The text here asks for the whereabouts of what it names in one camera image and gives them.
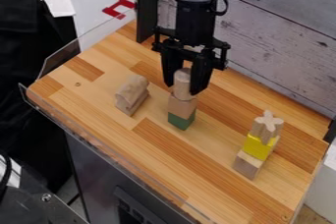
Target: wooden block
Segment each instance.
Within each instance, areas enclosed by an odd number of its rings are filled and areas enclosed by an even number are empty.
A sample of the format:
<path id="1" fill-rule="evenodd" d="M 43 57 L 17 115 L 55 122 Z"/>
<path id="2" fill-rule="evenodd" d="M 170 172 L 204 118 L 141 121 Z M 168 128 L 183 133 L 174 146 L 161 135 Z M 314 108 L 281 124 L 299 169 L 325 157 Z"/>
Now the wooden block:
<path id="1" fill-rule="evenodd" d="M 278 142 L 280 141 L 280 136 L 275 137 L 275 143 L 273 144 L 273 146 L 271 147 L 271 151 L 269 153 L 269 155 L 274 151 L 274 149 L 276 148 L 276 145 L 278 145 Z"/>
<path id="2" fill-rule="evenodd" d="M 191 69 L 184 68 L 174 74 L 174 95 L 179 100 L 189 101 L 195 98 L 190 93 Z"/>
<path id="3" fill-rule="evenodd" d="M 116 92 L 115 106 L 125 114 L 132 116 L 148 98 L 149 82 L 143 76 L 132 76 Z"/>
<path id="4" fill-rule="evenodd" d="M 260 138 L 263 144 L 268 144 L 271 139 L 280 135 L 284 121 L 273 118 L 272 112 L 264 111 L 263 117 L 254 119 L 250 135 Z"/>
<path id="5" fill-rule="evenodd" d="M 253 121 L 250 134 L 252 136 L 258 137 L 261 135 L 263 128 L 264 128 L 263 118 L 255 118 Z"/>
<path id="6" fill-rule="evenodd" d="M 263 161 L 254 158 L 240 150 L 236 156 L 233 168 L 250 180 L 253 180 L 262 167 Z"/>
<path id="7" fill-rule="evenodd" d="M 266 160 L 272 152 L 273 145 L 276 144 L 277 140 L 278 138 L 272 138 L 268 144 L 263 144 L 260 138 L 248 134 L 243 146 L 243 151 L 257 159 Z"/>
<path id="8" fill-rule="evenodd" d="M 133 105 L 133 107 L 129 107 L 128 103 L 125 101 L 125 99 L 118 99 L 116 101 L 116 107 L 120 109 L 122 112 L 124 112 L 128 116 L 133 116 L 133 114 L 136 113 L 136 111 L 139 109 L 139 107 L 142 105 L 142 103 L 148 98 L 149 92 L 148 90 L 145 90 L 143 94 L 140 95 L 137 102 Z"/>
<path id="9" fill-rule="evenodd" d="M 177 99 L 173 94 L 170 95 L 168 101 L 168 112 L 180 118 L 188 120 L 196 110 L 197 100 L 194 98 L 189 101 Z"/>
<path id="10" fill-rule="evenodd" d="M 180 130 L 185 131 L 195 120 L 196 111 L 192 113 L 189 119 L 180 118 L 172 113 L 168 113 L 168 122 L 173 126 L 179 128 Z"/>

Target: wooden platform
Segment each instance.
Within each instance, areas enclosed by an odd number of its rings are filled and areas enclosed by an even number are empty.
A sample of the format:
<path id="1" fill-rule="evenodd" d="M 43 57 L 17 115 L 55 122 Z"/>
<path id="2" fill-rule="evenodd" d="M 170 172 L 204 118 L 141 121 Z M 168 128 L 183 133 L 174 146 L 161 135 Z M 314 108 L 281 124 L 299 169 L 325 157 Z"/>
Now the wooden platform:
<path id="1" fill-rule="evenodd" d="M 202 223 L 290 222 L 327 148 L 329 120 L 229 69 L 199 96 L 194 124 L 177 130 L 167 122 L 160 57 L 135 33 L 131 23 L 111 34 L 33 84 L 28 97 Z M 150 98 L 130 118 L 114 107 L 114 93 L 134 73 L 151 81 Z M 231 166 L 264 109 L 286 124 L 251 182 Z"/>

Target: weathered wood wall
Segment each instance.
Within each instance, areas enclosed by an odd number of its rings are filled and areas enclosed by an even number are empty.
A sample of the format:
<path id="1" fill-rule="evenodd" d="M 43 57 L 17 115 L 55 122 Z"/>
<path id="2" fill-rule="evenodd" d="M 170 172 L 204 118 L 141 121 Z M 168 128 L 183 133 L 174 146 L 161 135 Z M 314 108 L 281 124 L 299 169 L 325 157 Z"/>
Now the weathered wood wall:
<path id="1" fill-rule="evenodd" d="M 230 67 L 333 116 L 336 112 L 336 1 L 229 2 L 228 14 L 216 21 L 215 36 L 233 46 Z M 175 26 L 175 12 L 175 0 L 160 0 L 162 26 Z"/>

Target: robotic arm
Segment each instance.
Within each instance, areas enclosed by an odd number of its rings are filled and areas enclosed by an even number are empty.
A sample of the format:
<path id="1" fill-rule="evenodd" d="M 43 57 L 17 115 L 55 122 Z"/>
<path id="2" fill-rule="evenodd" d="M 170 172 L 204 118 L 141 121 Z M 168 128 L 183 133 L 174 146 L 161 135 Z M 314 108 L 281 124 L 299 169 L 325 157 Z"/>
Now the robotic arm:
<path id="1" fill-rule="evenodd" d="M 223 71 L 227 66 L 226 55 L 231 46 L 213 37 L 216 16 L 224 16 L 228 1 L 223 0 L 226 8 L 217 11 L 218 0 L 176 0 L 176 28 L 155 29 L 153 50 L 161 53 L 164 82 L 174 84 L 174 73 L 183 68 L 184 61 L 193 62 L 191 94 L 195 95 L 207 88 L 213 69 Z M 160 42 L 160 35 L 169 38 Z M 201 51 L 186 49 L 186 46 L 201 46 Z M 216 57 L 214 49 L 220 49 Z"/>

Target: cylindrical wooden block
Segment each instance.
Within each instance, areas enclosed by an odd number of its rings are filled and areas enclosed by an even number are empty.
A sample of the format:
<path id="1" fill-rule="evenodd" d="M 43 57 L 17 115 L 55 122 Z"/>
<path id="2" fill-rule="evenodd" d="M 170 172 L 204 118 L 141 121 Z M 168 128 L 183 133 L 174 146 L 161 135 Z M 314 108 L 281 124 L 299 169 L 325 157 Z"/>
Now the cylindrical wooden block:
<path id="1" fill-rule="evenodd" d="M 174 96 L 179 100 L 189 101 L 195 97 L 190 93 L 191 69 L 184 68 L 174 74 Z"/>

